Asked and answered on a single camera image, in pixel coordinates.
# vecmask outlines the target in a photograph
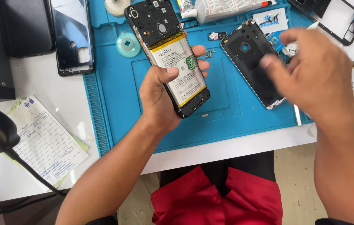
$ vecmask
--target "man's right hand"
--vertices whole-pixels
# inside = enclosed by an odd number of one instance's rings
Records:
[[[276,55],[261,60],[278,92],[318,126],[353,115],[352,62],[347,55],[317,30],[290,29],[280,39],[284,44],[297,41],[300,53],[288,67]]]

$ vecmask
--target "man's hand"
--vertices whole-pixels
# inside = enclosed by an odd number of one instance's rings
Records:
[[[206,53],[206,48],[202,45],[194,45],[191,49],[195,57]],[[209,62],[203,59],[197,59],[197,62],[201,70],[208,70],[210,67]],[[177,78],[178,74],[179,70],[177,68],[165,69],[151,66],[142,81],[139,90],[144,110],[142,119],[155,132],[166,134],[174,130],[181,121],[180,117],[174,111],[173,103],[163,86],[163,84]],[[204,78],[208,75],[207,71],[202,71],[202,74]]]
[[[318,125],[350,117],[354,97],[352,62],[347,55],[317,30],[290,29],[280,39],[284,44],[298,41],[300,53],[288,68],[275,55],[261,60],[279,93],[309,113]]]

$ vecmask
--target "white bottle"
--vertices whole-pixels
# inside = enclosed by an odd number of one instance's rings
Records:
[[[275,0],[196,0],[195,7],[181,8],[181,18],[195,16],[203,24],[274,4]]]

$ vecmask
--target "battery label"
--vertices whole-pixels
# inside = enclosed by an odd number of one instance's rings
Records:
[[[203,76],[184,35],[150,51],[158,66],[176,67],[180,70],[178,77],[167,84],[180,107],[206,88]]]

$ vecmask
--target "finger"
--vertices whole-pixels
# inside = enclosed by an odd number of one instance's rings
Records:
[[[287,31],[284,31],[283,33],[280,34],[280,41],[283,44],[289,44],[292,43],[296,40],[298,40],[299,35],[305,32],[305,30],[293,28],[289,29]]]
[[[300,56],[298,53],[292,58],[290,64],[288,64],[288,67],[287,67],[288,71],[292,74],[292,72],[294,72],[295,68],[297,68],[297,66],[300,64],[300,62],[301,62],[301,59],[300,59]]]
[[[286,96],[287,87],[291,83],[291,74],[281,58],[274,54],[266,54],[260,60],[260,65],[267,71],[269,78],[273,81],[280,94]]]
[[[165,69],[158,66],[151,66],[146,73],[143,83],[148,82],[148,84],[154,86],[162,86],[177,78],[179,73],[180,71],[175,67]]]
[[[206,47],[203,45],[192,45],[191,50],[194,53],[195,58],[198,58],[206,53]]]
[[[207,75],[209,75],[209,73],[207,71],[202,71],[202,75],[203,75],[203,78],[207,78]]]
[[[208,70],[210,69],[210,63],[208,61],[205,61],[203,59],[197,59],[197,63],[199,66],[200,70]]]

